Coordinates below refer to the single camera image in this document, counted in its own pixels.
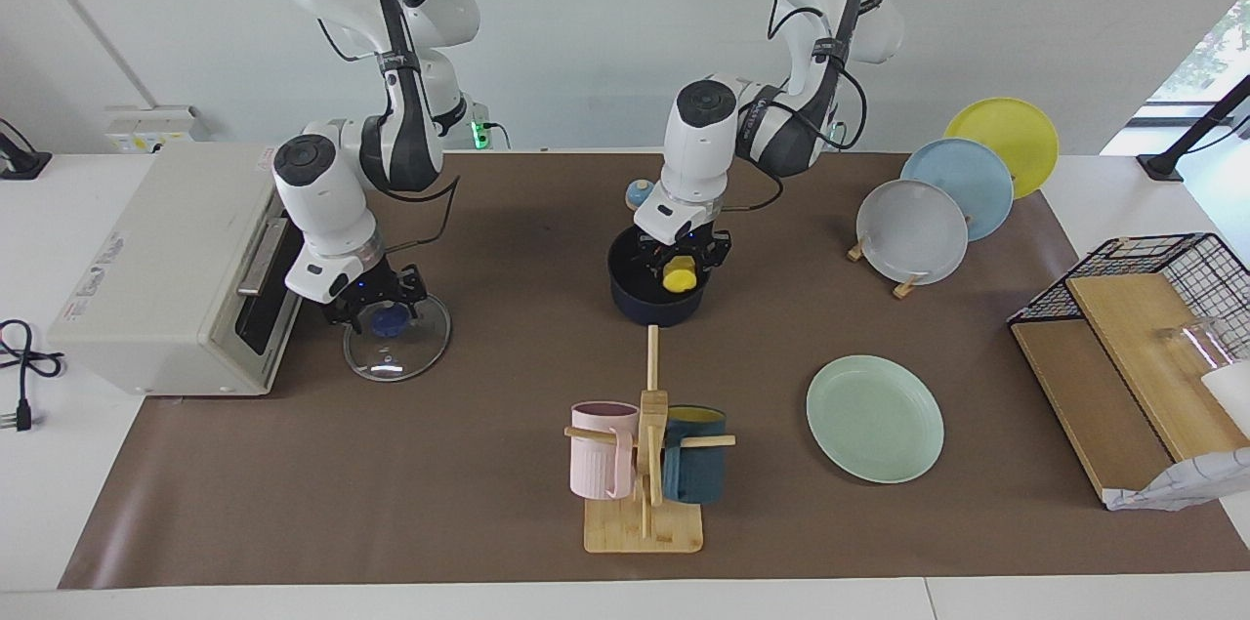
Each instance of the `mug handle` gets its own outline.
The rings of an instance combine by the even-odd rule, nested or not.
[[[608,489],[608,498],[619,500],[625,498],[620,491],[628,491],[634,485],[634,436],[629,430],[609,430],[616,435],[616,475],[612,486]]]

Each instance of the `yellow plate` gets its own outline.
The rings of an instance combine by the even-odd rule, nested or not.
[[[964,136],[999,154],[1011,171],[1016,200],[1040,189],[1059,161],[1054,122],[1036,105],[1014,96],[968,105],[946,126],[946,136]]]

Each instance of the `wooden cutting board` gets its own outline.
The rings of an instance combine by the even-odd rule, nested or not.
[[[1161,331],[1194,321],[1161,274],[1068,281],[1094,332],[1178,461],[1250,446],[1202,385],[1196,359],[1178,359]]]
[[[1011,326],[1094,489],[1138,491],[1174,464],[1084,320]]]

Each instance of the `label sticker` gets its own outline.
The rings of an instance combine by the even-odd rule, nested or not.
[[[112,264],[121,256],[121,251],[126,249],[126,240],[130,239],[130,231],[114,231],[109,234],[109,238],[104,240],[104,246],[96,252],[95,260],[88,266],[86,272],[79,280],[78,286],[75,286],[74,295],[65,304],[65,309],[61,310],[60,319],[65,322],[76,322],[82,318],[88,308],[91,305],[91,299],[100,291],[100,286],[104,285],[104,280],[109,276],[109,270]]]
[[[265,151],[261,152],[260,158],[256,160],[256,170],[258,171],[266,171],[266,174],[272,174],[272,171],[274,171],[274,156],[276,156],[276,154],[278,154],[276,145],[268,145],[265,148]]]

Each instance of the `yellow sponge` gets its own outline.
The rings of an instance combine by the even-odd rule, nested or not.
[[[684,294],[695,290],[696,285],[699,279],[695,276],[692,256],[674,256],[672,261],[664,265],[664,290]]]

